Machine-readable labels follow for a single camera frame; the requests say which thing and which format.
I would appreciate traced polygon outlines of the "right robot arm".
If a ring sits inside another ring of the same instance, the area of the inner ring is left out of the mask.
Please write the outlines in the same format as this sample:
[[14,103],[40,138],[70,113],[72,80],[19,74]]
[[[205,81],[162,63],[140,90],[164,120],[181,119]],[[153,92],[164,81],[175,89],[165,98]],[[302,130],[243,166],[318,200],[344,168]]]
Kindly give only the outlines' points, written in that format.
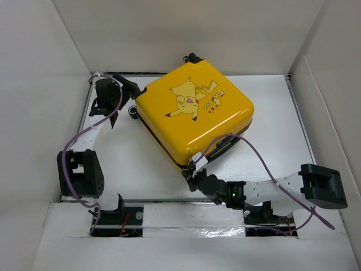
[[273,222],[298,209],[313,206],[322,209],[348,207],[340,172],[314,164],[303,164],[299,172],[275,180],[226,182],[206,169],[195,173],[182,171],[191,191],[200,191],[214,204],[244,210],[263,205],[261,217]]

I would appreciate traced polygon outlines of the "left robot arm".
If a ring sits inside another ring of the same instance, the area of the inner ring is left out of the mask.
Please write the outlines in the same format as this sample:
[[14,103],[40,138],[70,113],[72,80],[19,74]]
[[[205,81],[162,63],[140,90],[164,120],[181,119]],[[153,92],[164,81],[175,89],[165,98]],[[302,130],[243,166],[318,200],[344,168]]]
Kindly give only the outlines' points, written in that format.
[[75,199],[94,217],[99,217],[100,204],[85,200],[96,200],[104,191],[104,174],[96,149],[114,128],[118,112],[142,91],[136,83],[118,73],[95,73],[89,78],[89,84],[95,89],[96,97],[84,122],[85,127],[59,152],[57,165],[61,194]]

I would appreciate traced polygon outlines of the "yellow Pikachu suitcase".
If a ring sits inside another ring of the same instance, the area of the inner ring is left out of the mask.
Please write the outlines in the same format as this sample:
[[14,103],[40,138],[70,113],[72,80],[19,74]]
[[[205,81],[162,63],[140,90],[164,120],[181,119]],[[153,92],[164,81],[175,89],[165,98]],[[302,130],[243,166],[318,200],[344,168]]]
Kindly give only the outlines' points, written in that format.
[[129,115],[139,119],[179,169],[205,153],[211,162],[237,142],[254,105],[226,76],[195,53],[183,65],[133,94]]

